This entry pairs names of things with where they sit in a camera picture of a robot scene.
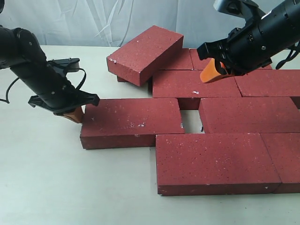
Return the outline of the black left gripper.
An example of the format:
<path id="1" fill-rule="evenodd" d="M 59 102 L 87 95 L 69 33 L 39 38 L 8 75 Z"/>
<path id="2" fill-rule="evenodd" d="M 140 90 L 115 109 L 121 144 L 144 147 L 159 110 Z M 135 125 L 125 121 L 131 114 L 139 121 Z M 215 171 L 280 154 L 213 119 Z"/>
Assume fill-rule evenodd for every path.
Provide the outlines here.
<path id="1" fill-rule="evenodd" d="M 84 112 L 82 105 L 98 106 L 100 98 L 97 94 L 78 91 L 77 98 L 73 93 L 67 93 L 63 87 L 67 82 L 48 64 L 46 55 L 41 49 L 35 35 L 28 30 L 17 28 L 13 30 L 21 63 L 10 69 L 55 113 L 61 110 L 64 118 L 75 123 L 82 123 Z"/>

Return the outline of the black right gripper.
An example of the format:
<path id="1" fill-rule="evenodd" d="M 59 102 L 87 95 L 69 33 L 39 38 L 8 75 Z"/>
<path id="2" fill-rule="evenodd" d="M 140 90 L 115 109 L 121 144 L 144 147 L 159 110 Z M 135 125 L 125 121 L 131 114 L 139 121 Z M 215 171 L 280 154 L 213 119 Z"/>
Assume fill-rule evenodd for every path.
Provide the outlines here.
<path id="1" fill-rule="evenodd" d="M 290 49 L 290 53 L 277 64 L 277 69 L 300 53 L 298 0 L 284 0 L 256 23 L 233 29 L 227 39 L 200 45 L 199 59 L 212 58 L 200 73 L 200 79 L 211 83 L 228 75 L 244 75 L 269 65 L 271 57 L 284 49 Z"/>

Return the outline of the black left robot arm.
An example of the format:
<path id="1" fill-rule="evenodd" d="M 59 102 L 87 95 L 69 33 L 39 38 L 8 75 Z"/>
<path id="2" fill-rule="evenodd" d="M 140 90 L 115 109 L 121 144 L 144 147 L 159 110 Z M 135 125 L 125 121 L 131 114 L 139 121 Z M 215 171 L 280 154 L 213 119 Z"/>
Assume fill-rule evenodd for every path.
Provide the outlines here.
<path id="1" fill-rule="evenodd" d="M 79 58 L 47 60 L 36 36 L 28 30 L 0 28 L 0 68 L 9 68 L 33 92 L 28 103 L 75 123 L 83 120 L 83 105 L 99 104 L 97 94 L 81 90 L 85 82 L 74 86 L 69 72 L 78 72 Z"/>

